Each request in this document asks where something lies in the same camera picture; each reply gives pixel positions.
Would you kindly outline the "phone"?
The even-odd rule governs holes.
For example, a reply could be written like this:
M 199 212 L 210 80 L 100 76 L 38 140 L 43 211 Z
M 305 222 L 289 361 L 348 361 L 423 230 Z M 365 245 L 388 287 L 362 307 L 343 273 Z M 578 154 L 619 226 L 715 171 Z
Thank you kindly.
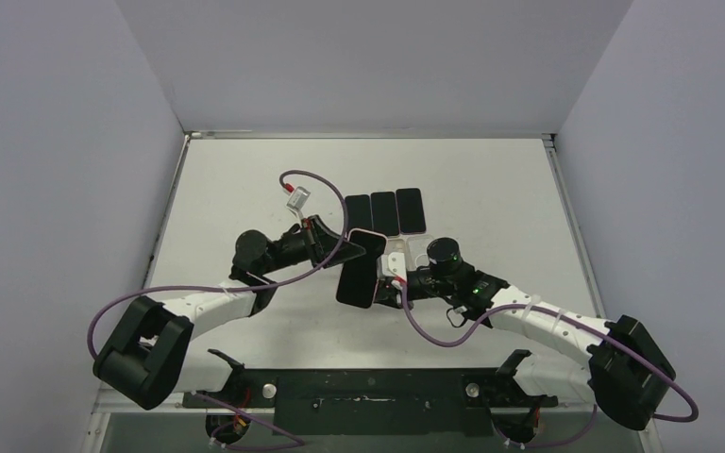
M 396 209 L 401 234 L 423 234 L 427 231 L 422 193 L 418 188 L 396 190 Z
M 380 257 L 385 251 L 387 238 L 375 231 L 353 228 L 348 239 L 360 245 L 364 254 L 343 265 L 335 300 L 344 305 L 369 309 L 376 298 Z
M 369 194 L 353 194 L 345 197 L 348 211 L 348 229 L 373 231 L 372 205 Z

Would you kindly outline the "clear phone case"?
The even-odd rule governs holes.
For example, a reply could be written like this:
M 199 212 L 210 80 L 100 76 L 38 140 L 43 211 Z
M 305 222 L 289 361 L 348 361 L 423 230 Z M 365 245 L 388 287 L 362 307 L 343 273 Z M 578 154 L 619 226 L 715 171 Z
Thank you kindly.
M 408 249 L 407 265 L 409 270 L 417 270 L 419 267 L 428 266 L 430 264 L 428 248 L 434 241 L 431 235 L 414 235 L 406 240 Z

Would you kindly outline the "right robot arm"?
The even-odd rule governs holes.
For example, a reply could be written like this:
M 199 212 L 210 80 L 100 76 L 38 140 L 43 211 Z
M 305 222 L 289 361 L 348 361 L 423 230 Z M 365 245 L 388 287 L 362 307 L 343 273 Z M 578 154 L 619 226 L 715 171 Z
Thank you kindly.
M 502 401 L 517 405 L 529 396 L 554 396 L 594 404 L 632 430 L 662 419 L 657 409 L 676 373 L 640 321 L 628 315 L 611 321 L 550 304 L 465 262 L 451 238 L 430 242 L 427 255 L 427 264 L 414 269 L 401 251 L 388 250 L 376 259 L 379 286 L 385 292 L 380 301 L 411 311 L 415 302 L 437 298 L 468 328 L 460 339 L 442 341 L 409 314 L 409 323 L 424 339 L 457 347 L 478 327 L 488 327 L 560 354 L 553 362 L 526 356 L 499 374 L 496 391 Z

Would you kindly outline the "beige phone case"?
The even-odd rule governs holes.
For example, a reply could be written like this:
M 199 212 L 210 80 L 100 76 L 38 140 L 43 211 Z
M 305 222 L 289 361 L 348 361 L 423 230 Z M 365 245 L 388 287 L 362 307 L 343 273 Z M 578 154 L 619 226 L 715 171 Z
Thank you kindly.
M 383 256 L 389 257 L 393 253 L 403 254 L 405 258 L 408 258 L 409 246 L 407 245 L 407 242 L 402 238 L 389 238 L 386 243 Z

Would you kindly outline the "black smartphone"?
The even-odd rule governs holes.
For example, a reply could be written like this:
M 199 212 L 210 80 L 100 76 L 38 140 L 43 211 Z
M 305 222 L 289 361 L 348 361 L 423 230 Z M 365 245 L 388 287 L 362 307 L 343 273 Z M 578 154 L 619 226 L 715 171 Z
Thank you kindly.
M 373 230 L 388 238 L 400 234 L 396 194 L 376 192 L 370 194 Z

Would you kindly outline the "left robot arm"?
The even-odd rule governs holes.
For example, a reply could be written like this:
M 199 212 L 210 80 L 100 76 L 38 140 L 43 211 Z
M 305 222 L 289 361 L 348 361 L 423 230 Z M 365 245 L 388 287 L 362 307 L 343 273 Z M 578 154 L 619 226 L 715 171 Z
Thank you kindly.
M 330 268 L 365 253 L 317 215 L 277 240 L 248 230 L 237 238 L 229 277 L 218 287 L 187 289 L 167 300 L 152 298 L 152 288 L 131 295 L 104 346 L 93 354 L 93 374 L 145 410 L 170 394 L 191 391 L 207 391 L 220 406 L 232 406 L 244 393 L 243 379 L 233 374 L 237 363 L 219 351 L 190 352 L 190 342 L 264 310 L 279 286 L 268 274 L 303 262 Z

